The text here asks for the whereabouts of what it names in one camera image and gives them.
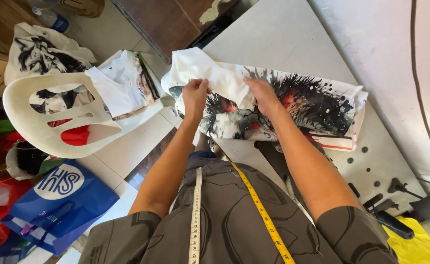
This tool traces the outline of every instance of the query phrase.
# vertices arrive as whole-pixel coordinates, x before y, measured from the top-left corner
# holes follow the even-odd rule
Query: yellow plastic bag
[[[423,227],[412,218],[396,217],[415,233],[413,239],[403,239],[383,225],[388,233],[388,244],[398,255],[399,264],[430,264],[430,237]]]

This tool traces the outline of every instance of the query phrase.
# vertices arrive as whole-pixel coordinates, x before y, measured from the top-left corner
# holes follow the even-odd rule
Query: plastic chair
[[[148,65],[146,67],[160,95],[163,95],[158,78]],[[65,84],[84,84],[95,100],[87,105],[73,107],[50,115],[43,115],[32,109],[29,104],[31,94]],[[136,129],[161,111],[164,105],[160,99],[157,99],[156,102],[139,109],[130,117],[113,121],[104,110],[102,99],[88,76],[84,73],[63,73],[26,77],[12,82],[3,93],[3,107],[14,128],[33,146],[45,153],[62,158],[82,158],[95,153],[118,137]],[[92,113],[93,116],[78,117],[87,113]],[[48,125],[48,122],[51,121],[70,118],[73,119],[57,127]],[[118,127],[121,131],[84,146],[71,146],[62,141],[60,137],[62,132],[88,124]]]

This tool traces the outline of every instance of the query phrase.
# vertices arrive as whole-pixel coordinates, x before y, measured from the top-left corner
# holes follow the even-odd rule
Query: sleeve
[[[155,213],[138,212],[93,227],[78,264],[140,263],[160,222]]]
[[[367,214],[359,208],[331,209],[319,217],[316,227],[344,263],[398,263],[392,249],[382,242]]]

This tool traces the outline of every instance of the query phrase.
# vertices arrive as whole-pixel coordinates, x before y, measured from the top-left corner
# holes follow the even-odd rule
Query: yellow measuring tape
[[[253,198],[254,204],[259,210],[260,216],[262,217],[264,224],[266,225],[267,231],[269,231],[270,237],[272,238],[272,241],[277,247],[278,252],[282,256],[283,261],[285,262],[285,264],[295,264],[295,262],[293,261],[293,258],[288,252],[287,247],[283,243],[282,238],[278,234],[277,229],[272,223],[272,220],[270,219],[269,214],[267,213],[266,209],[262,205],[262,202],[260,202],[260,199],[257,196],[256,191],[254,190],[253,186],[247,179],[246,175],[236,166],[235,163],[231,162],[231,165],[233,165],[233,168],[235,168],[235,170],[239,173],[239,176],[242,178],[243,182],[246,184],[246,187],[249,190],[249,193],[251,194],[251,198]]]

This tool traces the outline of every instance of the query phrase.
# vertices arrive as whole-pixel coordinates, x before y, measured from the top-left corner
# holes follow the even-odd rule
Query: hand
[[[207,94],[211,93],[207,79],[194,79],[183,88],[183,101],[185,116],[191,122],[200,123],[204,114]]]
[[[254,97],[257,100],[257,106],[263,115],[269,117],[269,114],[272,114],[278,107],[283,108],[274,89],[272,89],[268,82],[248,77],[244,77],[243,81],[253,89]]]

